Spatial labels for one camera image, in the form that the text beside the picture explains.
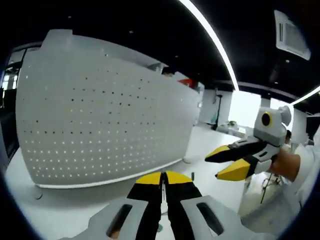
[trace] ceiling air conditioner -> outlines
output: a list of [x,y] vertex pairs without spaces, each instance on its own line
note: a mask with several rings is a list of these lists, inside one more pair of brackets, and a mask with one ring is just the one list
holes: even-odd
[[289,20],[288,16],[278,10],[274,11],[276,29],[276,47],[309,60],[311,51],[299,28]]

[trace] perforated white wall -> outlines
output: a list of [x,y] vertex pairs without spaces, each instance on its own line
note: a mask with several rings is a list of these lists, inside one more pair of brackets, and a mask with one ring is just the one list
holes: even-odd
[[17,132],[32,180],[76,188],[120,181],[184,157],[199,94],[147,68],[73,44],[52,30],[28,52]]

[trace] led light strip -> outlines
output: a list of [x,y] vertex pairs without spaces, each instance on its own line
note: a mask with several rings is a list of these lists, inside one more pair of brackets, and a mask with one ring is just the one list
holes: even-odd
[[298,104],[300,102],[302,102],[303,100],[306,100],[307,98],[311,97],[312,95],[316,94],[317,92],[320,91],[320,86],[318,86],[316,89],[312,90],[311,92],[307,93],[306,95],[304,95],[303,97],[299,98],[298,100],[295,100],[294,102],[292,102],[292,105]]
[[179,1],[195,16],[195,18],[200,22],[200,24],[204,27],[206,32],[209,34],[210,38],[212,39],[213,43],[215,44],[216,48],[218,49],[218,51],[224,61],[224,64],[226,65],[226,68],[228,69],[228,72],[231,77],[234,89],[236,91],[239,91],[235,72],[231,66],[230,60],[227,56],[227,53],[226,53],[224,47],[222,46],[215,31],[210,26],[210,24],[205,19],[205,17],[202,15],[202,13],[196,8],[196,6],[191,1],[189,1],[189,0],[179,0]]

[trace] white table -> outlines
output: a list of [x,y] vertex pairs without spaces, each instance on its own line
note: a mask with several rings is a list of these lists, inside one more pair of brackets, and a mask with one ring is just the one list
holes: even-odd
[[[230,144],[237,137],[195,126],[191,133],[185,156],[186,164],[178,162],[165,170],[171,170],[191,176],[194,172],[194,184],[203,196],[211,195],[230,209],[238,212],[244,181],[232,182],[218,180],[215,174],[229,165],[226,163],[209,163],[204,158],[215,148]],[[136,178],[108,185],[78,189],[42,189],[42,197],[36,200],[35,190],[19,149],[6,171],[5,179],[23,214],[47,240],[73,237],[88,227],[89,218],[108,205],[110,200],[126,196]],[[163,215],[160,224],[163,230],[156,236],[157,240],[173,240],[174,235],[167,215]]]

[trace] white sleeve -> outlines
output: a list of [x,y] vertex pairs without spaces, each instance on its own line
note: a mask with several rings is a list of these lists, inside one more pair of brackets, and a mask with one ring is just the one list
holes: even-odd
[[296,189],[299,201],[304,204],[317,179],[320,159],[314,146],[304,147],[300,144],[294,153],[300,155],[300,167],[292,186]]

